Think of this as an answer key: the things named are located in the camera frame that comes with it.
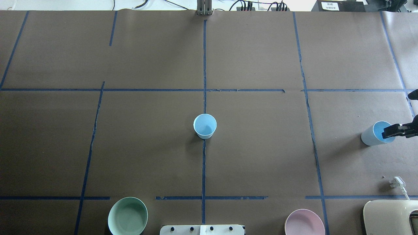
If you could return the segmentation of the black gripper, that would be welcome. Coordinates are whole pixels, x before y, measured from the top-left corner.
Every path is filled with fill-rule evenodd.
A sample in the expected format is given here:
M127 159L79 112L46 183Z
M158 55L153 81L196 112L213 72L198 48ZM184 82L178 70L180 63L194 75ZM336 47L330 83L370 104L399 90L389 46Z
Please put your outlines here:
M414 90L408 94L410 100L418 99L418 90ZM396 136L405 136L406 138L415 137L418 135L418 115L414 116L412 122L405 124L394 124L389 127L385 127L382 132L382 138L387 139Z

